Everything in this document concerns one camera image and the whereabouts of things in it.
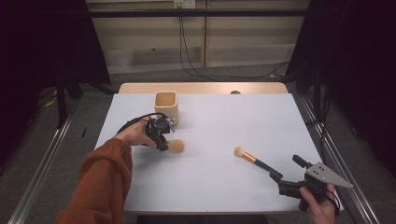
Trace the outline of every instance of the gray carpet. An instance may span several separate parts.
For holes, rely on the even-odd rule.
[[[273,66],[233,66],[197,69],[202,74],[236,77],[215,77],[219,81],[275,81],[275,78],[258,77],[269,73]],[[286,66],[277,71],[285,72]],[[113,75],[113,84],[108,86],[117,90],[125,82],[168,82],[168,81],[212,81],[205,77],[193,77],[183,70],[147,72],[138,74]],[[85,94],[79,100],[76,115],[65,135],[53,164],[50,167],[44,184],[26,219],[26,223],[53,223],[56,214],[67,205],[77,185],[78,165],[93,150],[97,137],[105,121],[106,112],[110,107],[112,96],[105,95],[89,86],[82,86]],[[303,110],[300,96],[295,92],[295,84],[287,84],[288,90],[294,93],[296,104],[302,112],[304,120],[309,120]],[[40,106],[32,125],[26,131],[21,144],[0,176],[0,223],[7,223],[22,194],[35,174],[43,158],[50,140],[56,132],[56,105],[46,108]],[[339,148],[349,170],[356,178],[362,191],[373,206],[381,223],[394,223],[396,220],[396,180],[382,164],[373,156],[364,139],[354,135],[352,124],[343,111],[331,100],[330,112],[327,117],[327,130]],[[319,147],[319,137],[314,128],[309,129],[314,142]],[[364,223],[354,202],[345,190],[341,190],[347,207],[358,223]],[[269,223],[308,223],[306,213],[269,214]],[[135,217],[125,215],[124,223],[134,223]],[[353,223],[349,213],[343,211],[337,223]]]

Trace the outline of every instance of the black cable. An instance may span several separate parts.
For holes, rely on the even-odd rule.
[[[329,196],[325,195],[325,198],[334,206],[335,216],[336,217],[340,216],[340,206],[335,202],[335,200],[331,199]]]
[[[280,67],[282,67],[283,65],[285,65],[287,63],[289,63],[289,62],[276,63],[274,65],[274,67],[273,67],[273,70],[274,70],[274,82],[277,82],[277,80],[276,80],[276,71],[277,71],[277,69],[279,69]]]
[[[293,80],[295,80],[297,78],[298,75],[305,73],[307,69],[309,69],[309,63],[305,62],[303,65],[300,65],[293,72],[287,73],[278,82],[282,82],[282,83],[292,82]]]
[[[309,129],[317,123],[321,123],[321,120],[320,119],[311,119],[311,120],[305,122],[305,126],[307,129]]]
[[[334,199],[336,200],[336,204],[338,207],[338,210],[340,209],[340,201],[338,200],[338,197],[335,196],[335,194],[333,192],[331,192],[330,190],[327,189],[327,191],[334,197]]]
[[[202,75],[202,74],[199,73],[199,72],[194,68],[194,66],[192,65],[192,62],[191,62],[191,59],[190,59],[190,54],[189,54],[189,52],[188,52],[188,50],[187,50],[186,37],[185,37],[185,34],[184,34],[184,22],[183,22],[183,18],[182,18],[182,17],[179,18],[179,27],[180,27],[179,30],[180,30],[180,62],[181,62],[181,66],[183,67],[183,70],[184,70],[186,73],[188,73],[189,75],[194,76],[194,77],[205,77],[205,78],[211,79],[211,80],[213,80],[213,81],[217,81],[217,82],[219,82],[219,80],[216,80],[216,79],[214,79],[213,77],[231,77],[231,78],[260,78],[260,77],[267,77],[267,76],[272,75],[276,70],[278,70],[279,68],[281,68],[283,65],[289,63],[289,62],[276,63],[276,64],[274,65],[274,69],[273,69],[271,72],[269,72],[269,73],[267,73],[267,74],[264,74],[264,75],[256,76],[256,77],[237,77],[237,76],[223,76],[223,75]],[[183,61],[182,61],[182,57],[181,57],[182,42],[184,42],[184,49],[185,49],[185,51],[186,51],[187,58],[188,58],[188,60],[189,60],[190,66],[191,66],[192,70],[193,70],[196,74],[190,73],[190,72],[184,67],[184,64],[183,64]]]
[[[118,131],[117,133],[120,133],[120,132],[124,131],[124,130],[127,129],[129,126],[133,125],[134,123],[138,122],[139,120],[143,120],[143,118],[148,117],[148,116],[153,116],[153,115],[161,115],[161,116],[167,118],[167,117],[165,116],[164,113],[149,113],[149,114],[147,114],[147,115],[143,115],[143,116],[140,116],[140,117],[138,117],[138,118],[131,119],[131,120],[127,121],[126,124],[124,124],[124,125],[119,129],[119,131]]]
[[[320,156],[321,156],[324,164],[327,164],[327,162],[326,162],[326,158],[325,158],[324,150],[323,150],[323,141],[324,141],[324,135],[327,132],[327,129],[326,129],[326,124],[327,124],[326,121],[327,120],[326,120],[326,118],[327,118],[327,115],[328,115],[329,111],[330,111],[330,93],[329,93],[329,90],[326,89],[326,92],[325,92],[325,94],[323,96],[323,106],[322,106],[322,109],[321,109],[321,120],[322,120],[323,127],[322,127],[322,132],[320,134],[320,153],[321,153]],[[339,199],[337,197],[335,197],[335,195],[332,192],[331,192],[331,194],[334,195],[334,198],[337,200],[338,204],[341,204],[340,202],[343,203],[344,208],[348,212],[348,214],[349,214],[350,218],[352,219],[353,223],[358,224],[356,218],[352,215],[352,212],[350,211],[348,205],[345,203],[344,197],[341,195],[340,190],[337,188],[337,186],[335,186],[335,190],[337,190],[339,192],[339,194],[338,194]]]
[[[189,75],[191,75],[191,76],[193,76],[193,77],[205,77],[205,78],[208,78],[208,79],[210,79],[210,80],[212,80],[212,81],[217,81],[217,82],[219,82],[218,80],[216,80],[216,79],[214,79],[214,78],[212,78],[212,77],[203,76],[202,74],[200,74],[200,73],[194,68],[194,66],[192,66],[192,63],[191,63],[191,60],[190,60],[190,54],[189,54],[189,52],[187,51],[187,43],[186,43],[186,37],[184,36],[184,25],[183,25],[183,18],[182,18],[182,17],[179,17],[179,18],[178,18],[178,23],[179,23],[179,31],[180,31],[180,63],[181,63],[181,66],[183,67],[183,70],[184,70],[187,74],[189,74]],[[182,56],[181,56],[181,49],[182,49],[182,45],[183,45],[183,44],[182,44],[182,43],[183,43],[182,39],[184,40],[184,49],[185,49],[185,51],[186,51],[187,58],[189,59],[190,66],[191,66],[192,70],[194,70],[194,72],[195,72],[196,74],[190,73],[190,72],[184,67],[183,60],[182,60]]]

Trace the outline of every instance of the makeup brush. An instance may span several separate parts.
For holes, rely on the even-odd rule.
[[[248,161],[253,162],[254,164],[260,166],[262,169],[266,170],[266,171],[271,171],[274,170],[273,168],[271,168],[269,165],[265,164],[264,162],[254,158],[252,155],[248,154],[246,151],[244,151],[244,149],[242,149],[241,147],[237,147],[235,149],[234,152],[235,156],[238,157],[243,157],[245,159],[247,159]]]

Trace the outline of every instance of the orange jacket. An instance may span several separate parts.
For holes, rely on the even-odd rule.
[[[131,146],[112,138],[79,167],[79,183],[57,223],[121,223],[132,181]]]

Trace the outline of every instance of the power outlet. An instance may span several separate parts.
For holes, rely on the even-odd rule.
[[[174,0],[174,8],[176,9],[184,8],[184,0]]]
[[[195,0],[185,0],[183,8],[195,8]]]

